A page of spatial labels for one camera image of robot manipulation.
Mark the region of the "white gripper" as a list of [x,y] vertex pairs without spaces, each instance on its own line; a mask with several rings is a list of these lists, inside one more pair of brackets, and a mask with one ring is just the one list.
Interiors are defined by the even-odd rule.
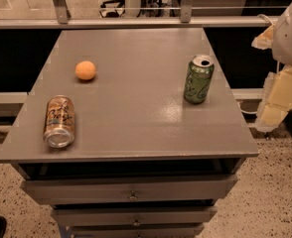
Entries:
[[276,129],[292,110],[292,3],[275,26],[269,26],[255,37],[251,45],[260,50],[272,48],[276,60],[290,64],[277,73],[269,72],[265,78],[255,128],[267,133]]

